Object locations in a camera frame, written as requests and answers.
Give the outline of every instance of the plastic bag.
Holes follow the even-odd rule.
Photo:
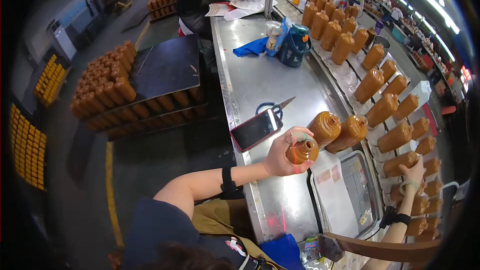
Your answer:
[[[267,46],[265,48],[268,56],[273,57],[280,51],[280,47],[282,47],[283,40],[285,36],[289,33],[289,27],[287,26],[287,17],[284,17],[282,20],[282,33],[278,37],[270,36],[267,41]]]

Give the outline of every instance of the white bottle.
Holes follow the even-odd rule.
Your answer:
[[[305,8],[306,3],[307,3],[307,0],[300,0],[298,3],[298,9],[303,10]]]

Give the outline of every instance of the hair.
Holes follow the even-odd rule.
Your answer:
[[[140,270],[236,270],[226,257],[215,257],[198,246],[166,243],[160,246],[158,261],[140,267]]]

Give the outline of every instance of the smartphone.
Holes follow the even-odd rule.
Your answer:
[[[240,151],[245,152],[282,127],[283,123],[277,114],[267,109],[230,130],[230,135]]]

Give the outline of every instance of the apron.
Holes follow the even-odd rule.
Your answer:
[[[255,234],[250,223],[245,199],[215,199],[195,206],[191,219],[194,227],[204,236],[224,235],[240,239],[251,257],[263,258],[275,265],[278,270],[286,270],[276,264],[251,239]]]

